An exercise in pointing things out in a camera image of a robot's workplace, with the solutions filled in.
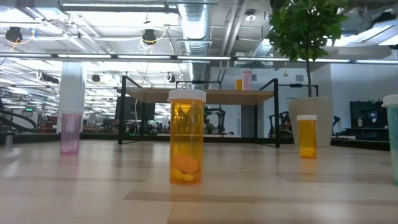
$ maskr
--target yellow pill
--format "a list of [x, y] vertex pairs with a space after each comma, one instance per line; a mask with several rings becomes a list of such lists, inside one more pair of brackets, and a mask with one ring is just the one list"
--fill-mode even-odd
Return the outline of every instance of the yellow pill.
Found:
[[186, 181], [192, 181], [193, 180], [193, 175], [191, 174], [184, 174], [184, 180]]
[[181, 179], [183, 178], [183, 176], [184, 176], [184, 174], [182, 173], [182, 171], [180, 171], [180, 170], [178, 170], [178, 169], [173, 169], [172, 173], [173, 173], [174, 177], [175, 177], [177, 180], [181, 180]]

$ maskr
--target wooden table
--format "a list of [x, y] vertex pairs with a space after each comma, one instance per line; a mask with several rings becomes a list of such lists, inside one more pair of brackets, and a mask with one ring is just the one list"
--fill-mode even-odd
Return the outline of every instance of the wooden table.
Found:
[[[144, 103], [169, 103], [169, 91], [164, 88], [128, 88], [127, 94]], [[258, 90], [204, 90], [206, 104], [260, 105], [274, 96], [273, 91]]]

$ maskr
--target white bottle cap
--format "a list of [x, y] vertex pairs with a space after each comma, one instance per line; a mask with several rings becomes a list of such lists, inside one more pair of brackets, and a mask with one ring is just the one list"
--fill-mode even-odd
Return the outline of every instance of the white bottle cap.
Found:
[[170, 90], [167, 101], [171, 102], [172, 100], [200, 100], [206, 103], [206, 92], [192, 89]]
[[388, 106], [398, 106], [398, 94], [389, 95], [383, 98], [383, 105], [382, 107]]
[[298, 115], [297, 116], [297, 121], [303, 121], [303, 120], [316, 121], [317, 116], [316, 115]]

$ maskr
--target white column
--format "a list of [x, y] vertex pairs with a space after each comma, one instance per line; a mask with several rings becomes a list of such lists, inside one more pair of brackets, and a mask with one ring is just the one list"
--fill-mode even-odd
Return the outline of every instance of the white column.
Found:
[[62, 129], [62, 115], [84, 112], [86, 70], [83, 62], [63, 62], [58, 108], [57, 133]]

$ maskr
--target white planter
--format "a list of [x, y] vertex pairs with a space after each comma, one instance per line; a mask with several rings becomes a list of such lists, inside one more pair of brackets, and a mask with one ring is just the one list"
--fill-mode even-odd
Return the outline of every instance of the white planter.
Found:
[[300, 98], [289, 102], [289, 114], [292, 121], [294, 144], [299, 144], [298, 115], [317, 116], [317, 147], [330, 147], [333, 108], [327, 97]]

